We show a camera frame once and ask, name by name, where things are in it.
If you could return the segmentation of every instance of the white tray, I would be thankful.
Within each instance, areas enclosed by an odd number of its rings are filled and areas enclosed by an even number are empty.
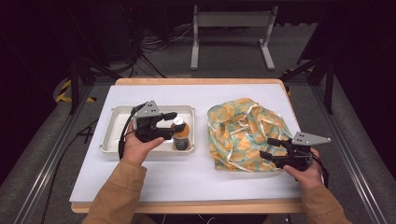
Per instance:
[[[131,115],[133,105],[120,105],[112,108],[111,117],[106,127],[105,137],[100,145],[104,153],[111,156],[119,156],[119,141],[123,127],[126,120]],[[149,155],[155,156],[184,156],[190,155],[195,147],[194,143],[194,108],[189,105],[159,105],[161,113],[177,112],[179,117],[190,126],[190,147],[186,150],[176,150],[173,148],[173,139],[165,140],[160,146],[150,151]],[[172,125],[172,120],[162,120],[157,123],[159,128],[169,128]]]

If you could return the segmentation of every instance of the gray floor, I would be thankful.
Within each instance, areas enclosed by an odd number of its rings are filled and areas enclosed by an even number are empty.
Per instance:
[[[146,55],[167,77],[280,77],[284,70],[297,66],[296,61],[314,29],[315,25],[304,24],[274,28],[269,49],[276,66],[275,71],[266,69],[257,43],[261,31],[252,28],[240,35],[226,29],[202,32],[197,71],[190,70],[189,39],[167,50]],[[137,63],[144,71],[135,66],[133,77],[150,77],[147,73],[156,75],[142,61]],[[323,85],[309,87],[304,81],[305,77],[298,76],[286,83],[291,87],[290,101],[304,132],[330,136],[334,140],[328,145],[317,146],[317,149],[331,175],[330,190],[344,206],[346,216],[353,223],[396,223],[396,215],[392,212],[396,207],[395,179],[377,155],[338,81],[335,80],[333,89],[334,114],[329,116],[321,102]],[[99,118],[111,85],[108,79],[100,80],[94,87],[84,89],[89,91],[89,96],[97,98],[95,103],[82,104],[72,117],[68,115],[70,104],[59,103],[37,132],[0,188],[0,223],[12,223],[21,217],[19,212],[26,207],[23,206],[26,198],[32,198],[29,193],[36,177],[51,151],[57,150],[54,146],[60,145],[57,140],[64,132],[67,121],[73,119],[75,122],[68,130],[69,135],[64,139],[62,148],[78,131]],[[68,201],[88,149],[89,142],[84,143],[84,140],[85,137],[78,137],[64,155],[56,175],[45,223],[79,223],[85,217],[74,214]],[[32,204],[32,209],[29,209],[31,213],[26,214],[26,223],[40,222],[49,192],[48,186],[49,184],[42,194],[36,195],[36,201]],[[285,223],[285,217],[286,215],[276,215],[275,223]],[[291,217],[294,224],[305,223],[303,215]]]

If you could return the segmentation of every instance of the tan jacket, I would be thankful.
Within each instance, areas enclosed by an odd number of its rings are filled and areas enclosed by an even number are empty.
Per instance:
[[[143,166],[121,160],[99,190],[83,223],[130,224],[139,202],[146,171]],[[309,224],[350,223],[340,203],[324,186],[304,191],[302,200]]]

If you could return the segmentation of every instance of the person's left hand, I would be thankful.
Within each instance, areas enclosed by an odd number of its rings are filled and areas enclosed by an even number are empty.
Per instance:
[[[139,165],[143,163],[152,149],[159,146],[164,141],[162,137],[159,137],[147,143],[142,143],[134,135],[134,122],[132,120],[129,122],[127,133],[128,134],[125,136],[125,147],[122,158]]]

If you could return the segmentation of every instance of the bag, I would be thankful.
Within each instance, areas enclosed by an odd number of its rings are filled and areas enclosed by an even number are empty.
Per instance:
[[[283,147],[268,145],[267,138],[288,140],[290,131],[281,116],[248,98],[215,105],[207,111],[210,154],[216,170],[274,171],[260,150],[286,155]]]

